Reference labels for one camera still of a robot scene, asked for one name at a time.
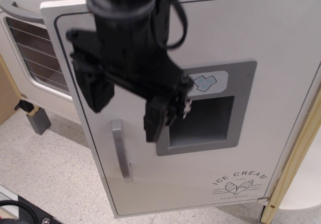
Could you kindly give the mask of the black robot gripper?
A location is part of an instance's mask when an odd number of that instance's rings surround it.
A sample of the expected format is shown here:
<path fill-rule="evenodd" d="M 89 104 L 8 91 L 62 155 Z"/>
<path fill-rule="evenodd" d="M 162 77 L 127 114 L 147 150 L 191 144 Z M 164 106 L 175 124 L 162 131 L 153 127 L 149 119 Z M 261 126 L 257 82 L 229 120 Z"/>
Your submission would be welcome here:
<path fill-rule="evenodd" d="M 114 96 L 115 86 L 146 100 L 147 142 L 157 142 L 165 126 L 190 110 L 192 80 L 169 57 L 186 36 L 168 44 L 170 8 L 183 30 L 187 17 L 178 0 L 86 0 L 95 31 L 71 29 L 72 64 L 88 106 L 99 113 Z"/>

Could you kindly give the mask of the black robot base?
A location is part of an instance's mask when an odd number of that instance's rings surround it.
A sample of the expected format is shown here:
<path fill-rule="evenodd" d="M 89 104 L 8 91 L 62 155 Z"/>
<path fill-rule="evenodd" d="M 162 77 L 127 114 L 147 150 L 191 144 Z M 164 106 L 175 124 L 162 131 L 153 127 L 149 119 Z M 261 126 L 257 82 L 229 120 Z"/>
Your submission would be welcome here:
<path fill-rule="evenodd" d="M 14 198 L 12 199 L 6 195 L 1 194 L 1 201 L 4 200 L 15 200 L 26 204 L 36 214 L 39 223 L 63 223 L 56 217 L 27 201 L 23 197 L 14 196 Z M 19 219 L 27 223 L 34 223 L 32 216 L 25 209 L 14 205 L 1 206 L 1 220 L 9 218 Z"/>

